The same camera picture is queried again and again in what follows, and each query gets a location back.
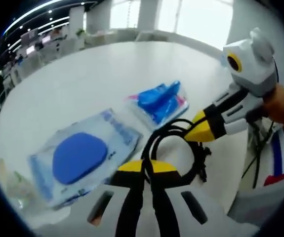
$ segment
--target ceiling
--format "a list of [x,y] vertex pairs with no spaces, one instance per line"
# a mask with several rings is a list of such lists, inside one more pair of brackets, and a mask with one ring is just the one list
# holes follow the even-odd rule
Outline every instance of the ceiling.
[[52,25],[57,26],[66,23],[69,20],[63,19],[69,16],[69,11],[72,7],[80,6],[82,2],[85,6],[85,11],[89,11],[103,0],[24,0],[19,4],[19,7],[11,14],[8,19],[5,29],[1,31],[0,38],[0,58],[7,57],[9,47],[12,47],[26,33],[28,29],[35,29],[45,24],[54,22],[42,28],[46,30]]

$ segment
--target white table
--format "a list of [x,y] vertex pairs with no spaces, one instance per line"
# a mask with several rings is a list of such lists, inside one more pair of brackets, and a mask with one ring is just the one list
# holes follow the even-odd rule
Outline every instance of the white table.
[[[128,95],[176,79],[189,97],[190,108],[182,116],[186,119],[209,105],[232,81],[217,59],[167,42],[116,43],[56,60],[26,78],[6,100],[0,113],[0,158],[9,169],[30,179],[27,156],[58,129],[121,103]],[[194,184],[228,212],[243,173],[247,131],[207,146],[213,153],[206,159],[207,182],[202,185],[196,178]],[[174,137],[160,146],[158,159],[173,163],[182,174],[193,162],[187,144]],[[55,223],[69,211],[64,208],[27,222],[33,228]]]

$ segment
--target black cable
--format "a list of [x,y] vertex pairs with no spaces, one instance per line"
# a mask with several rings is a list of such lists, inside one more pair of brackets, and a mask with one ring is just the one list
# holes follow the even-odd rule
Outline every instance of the black cable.
[[[148,183],[151,184],[152,182],[152,177],[154,175],[152,163],[150,160],[156,160],[157,159],[157,149],[160,144],[160,142],[168,137],[168,136],[178,136],[184,139],[185,135],[190,132],[194,127],[199,125],[200,123],[204,122],[206,118],[202,118],[199,121],[192,123],[189,120],[186,119],[174,119],[167,124],[165,124],[163,127],[159,128],[158,130],[154,131],[154,133],[150,136],[149,140],[147,141],[144,150],[141,155],[141,159],[145,161],[145,169],[147,171],[147,176],[145,176],[145,179]],[[188,129],[179,127],[174,125],[177,122],[185,122],[190,125]],[[198,142],[189,142],[186,141],[187,144],[190,146],[194,157],[195,161],[190,168],[190,170],[181,177],[181,183],[180,185],[188,185],[190,184],[195,176],[198,174],[203,182],[206,182],[206,171],[205,171],[205,158],[206,156],[211,154],[211,151],[209,148],[204,148],[202,143]]]
[[256,137],[256,144],[257,144],[256,145],[256,155],[255,155],[254,159],[249,163],[248,167],[246,168],[245,172],[242,175],[242,178],[244,178],[244,176],[249,171],[250,167],[257,160],[256,172],[255,172],[255,177],[254,177],[254,181],[253,181],[253,189],[254,189],[256,187],[256,184],[257,184],[257,181],[258,181],[259,168],[260,168],[260,156],[261,156],[261,153],[262,153],[267,141],[269,140],[270,136],[272,135],[272,132],[273,132],[272,128],[273,128],[274,122],[271,123],[270,128],[269,128],[264,140],[262,140],[262,141],[260,141],[260,138],[259,138],[259,128],[253,123],[251,123],[250,125],[254,128],[254,135]]

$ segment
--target yellow part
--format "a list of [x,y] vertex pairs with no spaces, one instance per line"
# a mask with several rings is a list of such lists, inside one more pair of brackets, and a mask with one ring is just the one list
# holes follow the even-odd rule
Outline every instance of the yellow part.
[[[151,162],[153,165],[154,173],[177,171],[177,169],[169,163],[158,160],[151,160]],[[120,166],[118,168],[118,171],[140,172],[141,168],[142,168],[142,160],[134,160]]]
[[241,61],[239,60],[239,58],[238,58],[235,54],[233,54],[233,53],[229,53],[228,57],[232,57],[232,58],[235,60],[235,62],[237,63],[237,65],[238,65],[238,67],[239,67],[239,69],[237,70],[237,72],[240,73],[240,72],[242,71],[242,63],[241,63]]
[[[197,122],[198,120],[205,117],[205,113],[201,110],[195,118],[192,120],[193,123]],[[211,131],[209,123],[206,121],[200,123],[194,129],[192,129],[187,135],[185,136],[186,141],[190,142],[211,142],[214,141],[214,135]]]

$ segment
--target person's hand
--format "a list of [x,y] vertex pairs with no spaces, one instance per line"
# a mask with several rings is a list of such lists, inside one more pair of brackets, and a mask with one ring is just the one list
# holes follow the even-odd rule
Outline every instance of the person's hand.
[[284,124],[284,87],[278,84],[275,91],[264,98],[264,102],[269,118],[274,122]]

